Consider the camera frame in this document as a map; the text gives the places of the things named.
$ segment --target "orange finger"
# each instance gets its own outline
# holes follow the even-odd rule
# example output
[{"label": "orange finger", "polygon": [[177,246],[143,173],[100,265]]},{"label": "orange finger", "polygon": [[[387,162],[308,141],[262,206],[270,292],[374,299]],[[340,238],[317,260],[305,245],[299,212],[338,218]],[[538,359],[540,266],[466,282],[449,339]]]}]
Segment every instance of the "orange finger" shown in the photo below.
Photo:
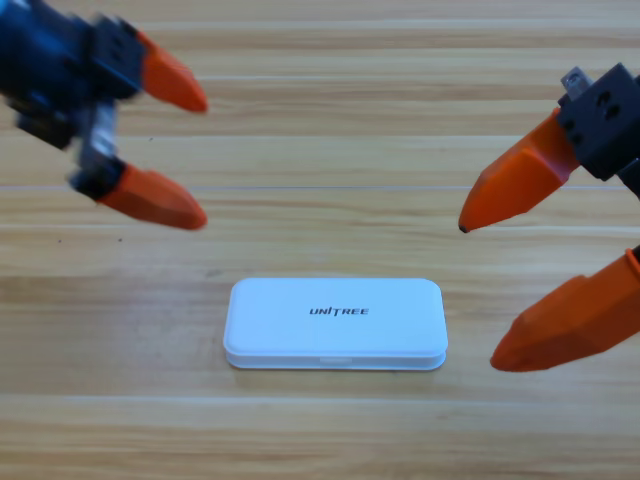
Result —
[{"label": "orange finger", "polygon": [[602,353],[640,332],[636,250],[627,250],[592,277],[569,280],[524,311],[491,365],[510,372],[548,369]]},{"label": "orange finger", "polygon": [[471,189],[458,225],[464,233],[528,212],[580,166],[558,124],[547,119],[489,165]]},{"label": "orange finger", "polygon": [[191,112],[208,110],[207,95],[186,66],[169,52],[157,46],[144,32],[138,39],[146,47],[144,59],[144,89],[159,100]]},{"label": "orange finger", "polygon": [[186,230],[207,223],[207,215],[189,192],[159,173],[127,165],[118,186],[99,200],[129,217]]}]

